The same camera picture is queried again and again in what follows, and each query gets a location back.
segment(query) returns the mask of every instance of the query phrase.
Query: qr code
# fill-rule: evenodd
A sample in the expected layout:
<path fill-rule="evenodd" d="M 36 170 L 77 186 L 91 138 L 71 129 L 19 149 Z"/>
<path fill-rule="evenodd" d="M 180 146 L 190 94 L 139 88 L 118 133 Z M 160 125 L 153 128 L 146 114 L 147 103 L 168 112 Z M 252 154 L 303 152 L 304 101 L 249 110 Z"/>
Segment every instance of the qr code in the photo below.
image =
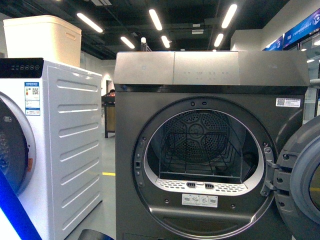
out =
<path fill-rule="evenodd" d="M 277 98 L 276 99 L 276 105 L 277 106 L 284 106 L 285 105 L 285 101 L 286 101 L 285 98 Z"/>
<path fill-rule="evenodd" d="M 39 88 L 38 87 L 32 88 L 32 94 L 33 95 L 39 95 Z"/>

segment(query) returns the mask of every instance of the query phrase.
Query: open door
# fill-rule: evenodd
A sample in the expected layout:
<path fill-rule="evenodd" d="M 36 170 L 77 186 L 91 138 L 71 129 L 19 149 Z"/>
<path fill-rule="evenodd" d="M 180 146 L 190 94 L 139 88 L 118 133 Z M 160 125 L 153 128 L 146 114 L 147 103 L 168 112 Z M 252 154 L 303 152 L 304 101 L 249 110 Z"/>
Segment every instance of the open door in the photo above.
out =
<path fill-rule="evenodd" d="M 274 166 L 274 195 L 297 240 L 320 236 L 320 117 L 303 125 L 286 143 Z"/>

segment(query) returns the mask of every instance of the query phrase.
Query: glass door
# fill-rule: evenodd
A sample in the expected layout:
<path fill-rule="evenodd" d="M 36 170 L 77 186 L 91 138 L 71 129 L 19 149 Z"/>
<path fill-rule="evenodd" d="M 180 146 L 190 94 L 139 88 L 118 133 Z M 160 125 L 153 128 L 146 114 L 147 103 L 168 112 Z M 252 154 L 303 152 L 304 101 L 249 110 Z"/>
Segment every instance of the glass door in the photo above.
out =
<path fill-rule="evenodd" d="M 305 51 L 307 55 L 307 64 L 309 78 L 311 82 L 318 82 L 313 87 L 309 87 L 305 94 L 303 123 L 305 124 L 315 116 L 320 114 L 319 105 L 319 65 L 320 65 L 320 33 L 317 33 L 299 44 L 300 51 Z"/>

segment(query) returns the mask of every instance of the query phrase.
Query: washing machine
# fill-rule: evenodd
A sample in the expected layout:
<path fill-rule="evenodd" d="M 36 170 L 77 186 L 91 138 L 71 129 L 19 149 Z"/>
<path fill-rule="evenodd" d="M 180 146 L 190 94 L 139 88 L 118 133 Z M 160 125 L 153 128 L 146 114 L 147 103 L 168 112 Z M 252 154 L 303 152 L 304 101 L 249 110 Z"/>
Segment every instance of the washing machine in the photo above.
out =
<path fill-rule="evenodd" d="M 117 240 L 316 240 L 320 120 L 303 52 L 122 52 Z"/>
<path fill-rule="evenodd" d="M 102 201 L 101 78 L 0 59 L 0 169 L 43 240 L 65 239 Z"/>

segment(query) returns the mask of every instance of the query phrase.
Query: white storage box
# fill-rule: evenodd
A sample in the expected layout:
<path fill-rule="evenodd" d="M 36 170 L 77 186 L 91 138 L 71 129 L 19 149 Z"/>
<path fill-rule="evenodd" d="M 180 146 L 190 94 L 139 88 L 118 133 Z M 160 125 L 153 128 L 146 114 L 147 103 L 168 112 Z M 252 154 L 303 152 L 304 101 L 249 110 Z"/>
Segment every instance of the white storage box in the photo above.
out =
<path fill-rule="evenodd" d="M 81 29 L 50 15 L 3 20 L 9 58 L 44 58 L 80 66 Z"/>

